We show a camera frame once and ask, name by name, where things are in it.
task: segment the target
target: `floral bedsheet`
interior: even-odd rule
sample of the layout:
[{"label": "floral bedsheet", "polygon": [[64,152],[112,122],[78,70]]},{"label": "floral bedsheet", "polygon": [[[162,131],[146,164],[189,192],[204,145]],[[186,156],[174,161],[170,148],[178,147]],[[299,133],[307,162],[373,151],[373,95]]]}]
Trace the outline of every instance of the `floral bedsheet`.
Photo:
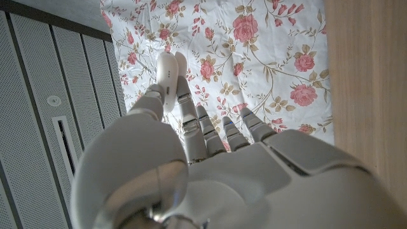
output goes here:
[{"label": "floral bedsheet", "polygon": [[[179,51],[195,104],[224,141],[221,119],[229,116],[252,142],[239,116],[248,107],[277,132],[298,129],[333,144],[323,0],[100,3],[127,109],[156,81],[157,56]],[[181,136],[177,105],[164,121]]]}]

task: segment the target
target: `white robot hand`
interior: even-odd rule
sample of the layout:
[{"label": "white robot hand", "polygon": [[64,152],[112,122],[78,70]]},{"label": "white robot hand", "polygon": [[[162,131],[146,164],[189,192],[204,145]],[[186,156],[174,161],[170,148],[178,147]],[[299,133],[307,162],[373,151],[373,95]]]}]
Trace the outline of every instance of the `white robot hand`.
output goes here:
[{"label": "white robot hand", "polygon": [[[247,108],[255,143],[224,117],[226,152],[185,72],[180,53],[163,53],[158,84],[86,149],[72,186],[75,229],[407,228],[360,161],[296,130],[277,134]],[[175,99],[185,152],[161,122]]]}]

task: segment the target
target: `wooden surface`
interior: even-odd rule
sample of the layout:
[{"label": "wooden surface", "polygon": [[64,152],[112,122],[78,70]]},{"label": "wooden surface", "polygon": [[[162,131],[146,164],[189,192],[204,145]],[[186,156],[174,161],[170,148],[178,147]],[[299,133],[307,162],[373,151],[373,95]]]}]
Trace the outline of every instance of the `wooden surface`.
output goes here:
[{"label": "wooden surface", "polygon": [[407,1],[325,0],[335,144],[407,212]]}]

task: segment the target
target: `white object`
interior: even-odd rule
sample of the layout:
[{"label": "white object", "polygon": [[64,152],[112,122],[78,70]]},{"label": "white object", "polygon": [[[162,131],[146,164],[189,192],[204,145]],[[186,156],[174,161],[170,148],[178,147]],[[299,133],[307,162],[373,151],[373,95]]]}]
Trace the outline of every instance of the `white object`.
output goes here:
[{"label": "white object", "polygon": [[177,80],[177,59],[171,53],[161,53],[157,60],[157,84],[165,91],[164,113],[171,112],[176,103]]}]

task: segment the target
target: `metal surface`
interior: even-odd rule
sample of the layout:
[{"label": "metal surface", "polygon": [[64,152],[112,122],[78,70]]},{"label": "metal surface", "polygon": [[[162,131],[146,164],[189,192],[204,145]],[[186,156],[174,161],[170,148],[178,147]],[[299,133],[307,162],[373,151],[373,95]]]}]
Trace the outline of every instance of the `metal surface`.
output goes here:
[{"label": "metal surface", "polygon": [[84,147],[103,131],[80,34],[52,27]]},{"label": "metal surface", "polygon": [[[49,25],[17,15],[11,15],[24,65],[31,84],[45,136],[50,146],[66,206],[71,199],[71,183],[67,175],[62,152],[54,131],[52,118],[66,115],[77,154],[81,154],[76,125],[72,115],[64,79],[58,62]],[[50,95],[61,98],[61,105],[47,103]]]},{"label": "metal surface", "polygon": [[[31,22],[24,25],[22,18],[13,19],[20,25],[19,32],[29,31],[27,27],[41,31]],[[68,228],[3,12],[0,13],[0,38],[0,75],[4,76],[0,90],[0,160],[19,218],[24,228]],[[50,36],[45,37],[42,42],[52,43],[49,39]],[[49,106],[46,102],[48,96],[41,97],[46,106]]]},{"label": "metal surface", "polygon": [[102,113],[102,121],[106,128],[120,117],[106,51],[103,41],[96,38],[83,36],[83,44]]},{"label": "metal surface", "polygon": [[7,201],[6,193],[3,184],[0,181],[0,228],[3,229],[17,229],[10,205]]},{"label": "metal surface", "polygon": [[116,89],[116,97],[119,102],[120,114],[123,116],[126,114],[127,110],[125,104],[125,96],[123,94],[123,88],[121,87],[120,83],[118,63],[116,61],[116,56],[114,54],[114,45],[112,42],[105,41],[104,46],[106,47],[107,61],[109,61],[114,87]]}]

